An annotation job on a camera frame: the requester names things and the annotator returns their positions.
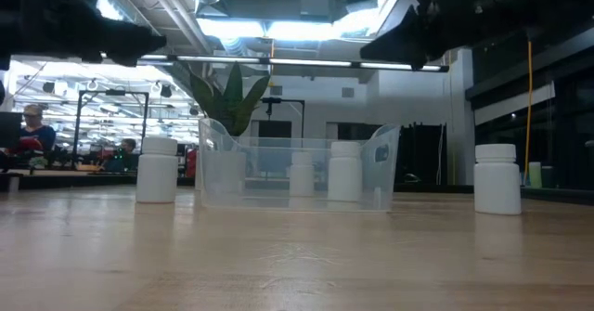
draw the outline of green plant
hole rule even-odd
[[[270,76],[258,79],[244,98],[241,69],[237,62],[233,64],[222,94],[216,87],[190,74],[190,88],[196,102],[208,117],[220,122],[232,136],[241,136],[248,128],[252,112],[268,88],[269,81]]]

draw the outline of table surface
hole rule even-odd
[[[593,207],[497,216],[467,195],[397,194],[390,214],[286,213],[194,196],[0,194],[0,309],[594,309]]]

